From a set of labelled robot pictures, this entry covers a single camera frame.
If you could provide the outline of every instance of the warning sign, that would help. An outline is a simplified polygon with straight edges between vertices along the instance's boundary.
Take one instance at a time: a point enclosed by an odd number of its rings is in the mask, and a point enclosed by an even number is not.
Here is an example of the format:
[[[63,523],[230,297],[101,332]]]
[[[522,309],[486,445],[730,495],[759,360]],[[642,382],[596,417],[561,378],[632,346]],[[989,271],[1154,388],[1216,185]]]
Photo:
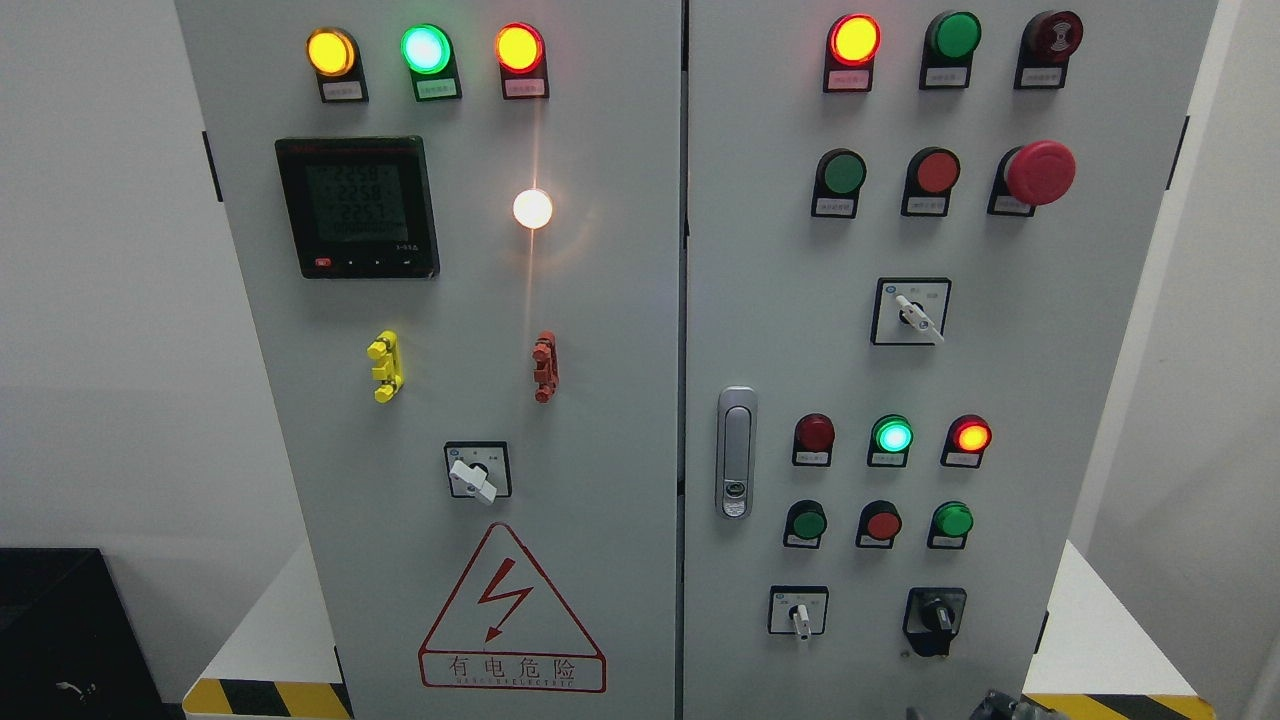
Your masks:
[[[429,688],[604,692],[604,653],[506,523],[480,539],[419,665]]]

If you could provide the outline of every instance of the red terminal block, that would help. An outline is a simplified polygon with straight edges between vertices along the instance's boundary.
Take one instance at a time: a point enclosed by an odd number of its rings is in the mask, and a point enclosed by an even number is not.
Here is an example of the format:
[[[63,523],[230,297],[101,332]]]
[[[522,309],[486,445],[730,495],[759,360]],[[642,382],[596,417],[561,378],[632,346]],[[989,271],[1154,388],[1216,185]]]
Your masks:
[[[556,395],[556,388],[559,386],[559,359],[556,356],[556,333],[550,331],[539,333],[538,340],[534,341],[531,355],[534,363],[536,363],[534,366],[534,382],[538,383],[538,389],[534,391],[534,400],[545,404]]]

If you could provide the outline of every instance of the yellow and black striped tape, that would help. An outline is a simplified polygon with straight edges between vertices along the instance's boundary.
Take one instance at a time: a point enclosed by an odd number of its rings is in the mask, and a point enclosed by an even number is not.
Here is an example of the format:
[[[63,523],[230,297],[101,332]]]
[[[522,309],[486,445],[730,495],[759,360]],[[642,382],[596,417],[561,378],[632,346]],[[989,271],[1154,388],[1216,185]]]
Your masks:
[[[276,683],[201,678],[182,701],[192,715],[261,715],[351,720],[351,698],[342,683]]]
[[[1213,707],[1193,696],[1032,694],[1027,700],[1071,720],[1215,720]]]
[[[1071,720],[1216,720],[1198,697],[1146,694],[1032,694],[1027,700]],[[182,702],[192,715],[260,715],[351,720],[342,683],[283,683],[201,678]]]

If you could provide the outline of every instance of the white switch knob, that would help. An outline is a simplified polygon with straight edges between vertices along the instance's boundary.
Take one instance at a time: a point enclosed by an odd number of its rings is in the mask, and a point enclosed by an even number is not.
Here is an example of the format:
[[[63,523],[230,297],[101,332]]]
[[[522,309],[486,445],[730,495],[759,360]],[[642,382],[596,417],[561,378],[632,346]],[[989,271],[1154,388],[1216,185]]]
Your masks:
[[[498,497],[498,486],[489,482],[489,473],[484,468],[472,468],[461,460],[454,460],[449,468],[449,479],[467,487],[467,495],[480,501],[483,505],[493,505]]]
[[[804,603],[797,605],[791,609],[791,626],[796,629],[796,639],[806,641],[813,635],[813,628],[809,624],[809,607]]]
[[[902,316],[906,318],[906,324],[927,336],[931,336],[940,345],[946,342],[946,338],[942,337],[941,332],[938,332],[937,324],[933,319],[924,314],[924,310],[922,310],[919,305],[908,300],[905,295],[895,295],[893,300],[897,302],[897,306],[902,309]]]

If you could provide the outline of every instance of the white indicator light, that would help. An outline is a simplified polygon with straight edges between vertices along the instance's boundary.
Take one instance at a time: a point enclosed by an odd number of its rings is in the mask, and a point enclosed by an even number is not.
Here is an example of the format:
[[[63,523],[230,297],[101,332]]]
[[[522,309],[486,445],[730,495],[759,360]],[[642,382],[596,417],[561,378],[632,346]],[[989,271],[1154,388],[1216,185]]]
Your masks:
[[[516,201],[511,204],[511,211],[516,215],[517,223],[536,231],[552,220],[552,196],[543,190],[531,187],[516,196]]]

